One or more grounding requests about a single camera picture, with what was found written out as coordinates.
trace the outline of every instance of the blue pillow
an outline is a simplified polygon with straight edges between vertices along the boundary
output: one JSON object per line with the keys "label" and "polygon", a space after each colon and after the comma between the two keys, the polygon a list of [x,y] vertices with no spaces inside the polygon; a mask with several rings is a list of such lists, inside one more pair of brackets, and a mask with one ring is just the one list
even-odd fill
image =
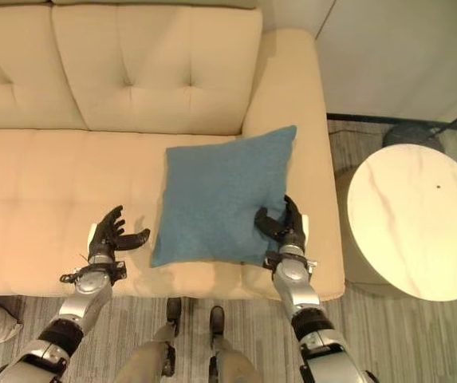
{"label": "blue pillow", "polygon": [[265,206],[269,216],[282,217],[296,131],[290,126],[227,144],[169,148],[152,266],[193,260],[262,265],[273,244],[254,227],[254,215]]}

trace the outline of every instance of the cable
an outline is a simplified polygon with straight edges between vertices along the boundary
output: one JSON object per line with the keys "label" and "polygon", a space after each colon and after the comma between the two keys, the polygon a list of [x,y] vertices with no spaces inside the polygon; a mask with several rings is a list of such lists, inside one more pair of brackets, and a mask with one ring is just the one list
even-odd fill
{"label": "cable", "polygon": [[338,134],[338,133],[342,133],[342,132],[366,134],[367,136],[383,136],[385,134],[385,132],[382,132],[382,133],[371,133],[371,132],[362,132],[360,130],[341,129],[341,130],[337,130],[335,132],[329,132],[329,135],[332,136],[333,134]]}

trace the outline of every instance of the robotic arm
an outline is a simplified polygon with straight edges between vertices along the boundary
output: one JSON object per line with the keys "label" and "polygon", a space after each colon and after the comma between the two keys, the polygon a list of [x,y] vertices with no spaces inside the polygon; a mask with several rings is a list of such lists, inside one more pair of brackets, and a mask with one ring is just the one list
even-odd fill
{"label": "robotic arm", "polygon": [[124,262],[115,260],[115,251],[131,250],[148,240],[150,231],[122,235],[125,224],[122,207],[110,211],[97,225],[89,241],[89,265],[62,275],[61,282],[74,283],[58,314],[21,354],[0,369],[0,383],[59,383],[83,337],[93,328],[100,309],[111,300],[112,286],[127,277]]}
{"label": "robotic arm", "polygon": [[316,262],[305,257],[305,233],[302,216],[293,200],[286,196],[283,224],[267,216],[261,208],[255,218],[256,227],[279,244],[278,252],[268,251],[264,267],[273,271],[272,279],[279,293],[301,350],[304,365],[302,379],[306,383],[369,383],[377,381],[359,369],[350,356],[340,332],[325,316],[315,289],[309,284]]}

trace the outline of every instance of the sofa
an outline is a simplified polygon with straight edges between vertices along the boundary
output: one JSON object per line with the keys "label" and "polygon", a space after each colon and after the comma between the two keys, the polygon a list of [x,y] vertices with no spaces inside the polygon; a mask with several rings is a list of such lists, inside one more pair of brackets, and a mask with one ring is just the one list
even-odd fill
{"label": "sofa", "polygon": [[219,262],[151,268],[165,150],[298,127],[287,193],[309,216],[321,299],[344,292],[321,78],[304,30],[262,34],[252,6],[0,6],[0,295],[63,296],[91,223],[124,205],[115,295],[277,298],[270,271]]}

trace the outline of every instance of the white wall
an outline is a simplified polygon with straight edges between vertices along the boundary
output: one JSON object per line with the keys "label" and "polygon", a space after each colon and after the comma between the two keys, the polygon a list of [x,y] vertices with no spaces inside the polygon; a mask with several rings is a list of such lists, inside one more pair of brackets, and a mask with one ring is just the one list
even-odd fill
{"label": "white wall", "polygon": [[328,112],[457,117],[457,0],[337,0],[317,48]]}
{"label": "white wall", "polygon": [[317,33],[334,0],[260,0],[265,31],[295,27]]}

